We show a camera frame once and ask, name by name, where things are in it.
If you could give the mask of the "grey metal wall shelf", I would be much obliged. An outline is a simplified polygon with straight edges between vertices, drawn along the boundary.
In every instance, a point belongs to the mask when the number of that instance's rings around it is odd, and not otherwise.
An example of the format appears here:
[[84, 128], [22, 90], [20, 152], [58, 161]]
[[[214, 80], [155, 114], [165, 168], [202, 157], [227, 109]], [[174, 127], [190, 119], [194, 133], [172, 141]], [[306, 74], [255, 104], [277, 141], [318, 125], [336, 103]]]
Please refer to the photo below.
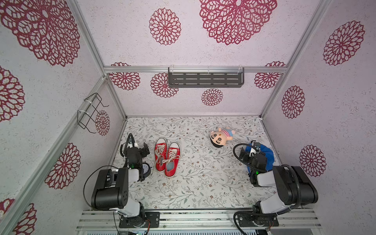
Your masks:
[[168, 69], [170, 88], [241, 88], [244, 72], [173, 72]]

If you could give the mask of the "red canvas sneaker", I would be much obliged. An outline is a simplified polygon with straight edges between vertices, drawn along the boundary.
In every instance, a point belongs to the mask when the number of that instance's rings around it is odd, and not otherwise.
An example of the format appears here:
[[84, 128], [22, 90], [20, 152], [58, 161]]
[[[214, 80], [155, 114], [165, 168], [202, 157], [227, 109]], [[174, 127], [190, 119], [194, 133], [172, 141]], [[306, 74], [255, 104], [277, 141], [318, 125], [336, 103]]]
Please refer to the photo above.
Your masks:
[[[166, 159], [164, 160], [164, 163], [165, 163], [164, 173], [167, 177], [173, 177], [175, 175], [180, 156], [181, 156], [180, 145], [177, 142], [171, 143], [170, 146], [167, 149]], [[174, 169], [172, 171], [167, 172], [166, 171], [166, 165], [169, 162], [174, 162]]]
[[155, 156], [155, 168], [162, 172], [165, 170], [164, 160], [167, 155], [167, 140], [165, 138], [159, 138], [154, 147]]

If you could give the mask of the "light blue insole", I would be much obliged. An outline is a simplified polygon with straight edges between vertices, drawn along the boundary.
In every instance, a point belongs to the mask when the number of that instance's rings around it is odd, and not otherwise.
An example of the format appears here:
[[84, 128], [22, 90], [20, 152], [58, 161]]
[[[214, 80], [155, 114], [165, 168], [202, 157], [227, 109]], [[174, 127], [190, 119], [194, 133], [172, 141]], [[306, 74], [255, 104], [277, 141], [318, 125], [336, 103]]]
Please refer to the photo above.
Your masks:
[[166, 165], [166, 171], [169, 172], [169, 171], [172, 171], [173, 169], [174, 169], [174, 162], [169, 162]]

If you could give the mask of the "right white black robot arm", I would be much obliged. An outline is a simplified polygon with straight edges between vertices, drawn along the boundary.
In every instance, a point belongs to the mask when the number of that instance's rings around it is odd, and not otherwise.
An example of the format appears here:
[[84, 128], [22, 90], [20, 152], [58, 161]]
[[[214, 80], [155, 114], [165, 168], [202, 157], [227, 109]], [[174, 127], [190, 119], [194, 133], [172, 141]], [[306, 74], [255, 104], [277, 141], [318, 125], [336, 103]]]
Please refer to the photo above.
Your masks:
[[278, 226], [277, 217], [300, 206], [315, 204], [318, 191], [300, 166], [287, 164], [274, 166], [261, 144], [237, 144], [233, 155], [247, 166], [250, 183], [254, 187], [276, 187], [277, 192], [252, 206], [250, 211], [237, 211], [233, 215], [236, 228], [244, 235], [244, 227]]

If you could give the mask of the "blue cap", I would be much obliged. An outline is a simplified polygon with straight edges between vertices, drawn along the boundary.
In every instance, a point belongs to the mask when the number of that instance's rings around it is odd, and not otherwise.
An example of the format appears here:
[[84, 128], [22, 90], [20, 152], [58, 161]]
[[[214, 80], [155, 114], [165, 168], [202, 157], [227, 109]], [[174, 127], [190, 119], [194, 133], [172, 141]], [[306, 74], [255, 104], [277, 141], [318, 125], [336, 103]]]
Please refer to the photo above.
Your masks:
[[273, 168], [273, 163], [275, 161], [273, 151], [270, 148], [268, 148], [265, 145], [260, 144], [258, 142], [253, 142], [252, 146], [255, 147], [255, 148], [257, 148], [262, 154], [264, 154], [266, 156], [266, 158], [267, 158], [267, 167], [266, 167], [266, 169], [267, 169], [267, 172], [271, 171], [272, 168]]

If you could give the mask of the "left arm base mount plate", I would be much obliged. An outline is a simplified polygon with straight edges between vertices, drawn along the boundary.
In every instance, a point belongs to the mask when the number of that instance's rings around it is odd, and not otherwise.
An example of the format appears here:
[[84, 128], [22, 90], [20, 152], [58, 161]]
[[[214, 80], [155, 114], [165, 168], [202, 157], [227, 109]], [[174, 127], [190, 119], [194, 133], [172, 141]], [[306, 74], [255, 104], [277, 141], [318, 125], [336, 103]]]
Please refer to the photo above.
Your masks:
[[146, 211], [141, 212], [135, 217], [120, 217], [119, 227], [122, 229], [136, 228], [158, 228], [160, 222], [160, 212]]

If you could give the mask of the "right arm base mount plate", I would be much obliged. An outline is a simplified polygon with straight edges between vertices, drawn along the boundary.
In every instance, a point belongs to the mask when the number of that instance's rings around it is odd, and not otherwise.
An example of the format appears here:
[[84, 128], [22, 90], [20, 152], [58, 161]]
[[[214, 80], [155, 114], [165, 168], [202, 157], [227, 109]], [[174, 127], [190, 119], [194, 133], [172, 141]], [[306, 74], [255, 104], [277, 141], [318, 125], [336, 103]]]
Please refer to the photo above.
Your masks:
[[280, 224], [276, 217], [253, 215], [249, 212], [236, 215], [240, 227], [278, 227]]

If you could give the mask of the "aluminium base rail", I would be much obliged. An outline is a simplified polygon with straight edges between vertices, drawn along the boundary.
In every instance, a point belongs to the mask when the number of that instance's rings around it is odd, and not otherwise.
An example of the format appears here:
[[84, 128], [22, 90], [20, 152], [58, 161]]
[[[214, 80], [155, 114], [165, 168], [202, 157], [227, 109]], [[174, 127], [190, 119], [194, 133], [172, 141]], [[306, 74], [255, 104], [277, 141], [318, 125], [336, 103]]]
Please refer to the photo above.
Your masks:
[[240, 227], [243, 231], [271, 229], [321, 229], [322, 226], [312, 209], [295, 209], [277, 216], [271, 222], [257, 226], [248, 215], [234, 219], [236, 209], [215, 210], [147, 210], [149, 218], [140, 226], [128, 225], [117, 213], [110, 211], [84, 211], [76, 231], [140, 232], [214, 230], [228, 232]]

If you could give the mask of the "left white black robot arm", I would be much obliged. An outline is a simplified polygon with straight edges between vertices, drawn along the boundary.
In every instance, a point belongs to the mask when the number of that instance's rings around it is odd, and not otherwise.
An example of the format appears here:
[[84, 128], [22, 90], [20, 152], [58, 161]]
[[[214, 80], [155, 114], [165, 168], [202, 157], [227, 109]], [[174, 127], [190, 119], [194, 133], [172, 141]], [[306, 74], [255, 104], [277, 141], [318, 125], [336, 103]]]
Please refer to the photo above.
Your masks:
[[86, 204], [93, 210], [113, 211], [120, 217], [121, 228], [143, 227], [146, 212], [143, 204], [129, 196], [129, 184], [142, 182], [151, 174], [151, 167], [144, 162], [150, 154], [146, 143], [139, 147], [133, 137], [128, 134], [127, 140], [120, 146], [120, 155], [125, 159], [123, 167], [104, 165], [90, 176], [98, 173], [90, 201]]

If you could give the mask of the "round pressure gauge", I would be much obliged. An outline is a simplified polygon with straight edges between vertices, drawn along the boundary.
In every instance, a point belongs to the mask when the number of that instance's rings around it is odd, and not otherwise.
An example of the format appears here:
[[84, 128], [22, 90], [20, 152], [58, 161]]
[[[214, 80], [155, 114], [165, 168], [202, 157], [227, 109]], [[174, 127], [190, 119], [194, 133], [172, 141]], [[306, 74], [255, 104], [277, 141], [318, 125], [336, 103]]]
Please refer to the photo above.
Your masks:
[[143, 163], [143, 178], [147, 178], [151, 174], [151, 166], [148, 163]]

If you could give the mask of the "cartoon boy plush doll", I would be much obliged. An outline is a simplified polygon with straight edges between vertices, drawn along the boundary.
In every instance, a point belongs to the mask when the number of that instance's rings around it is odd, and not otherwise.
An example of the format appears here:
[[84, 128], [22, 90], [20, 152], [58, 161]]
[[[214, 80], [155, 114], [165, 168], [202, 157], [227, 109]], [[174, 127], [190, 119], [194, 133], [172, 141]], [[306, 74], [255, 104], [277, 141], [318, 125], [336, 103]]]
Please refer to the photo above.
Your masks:
[[235, 131], [231, 130], [229, 127], [218, 128], [217, 131], [210, 133], [210, 141], [214, 147], [221, 148], [224, 147], [228, 141], [233, 140], [234, 134]]

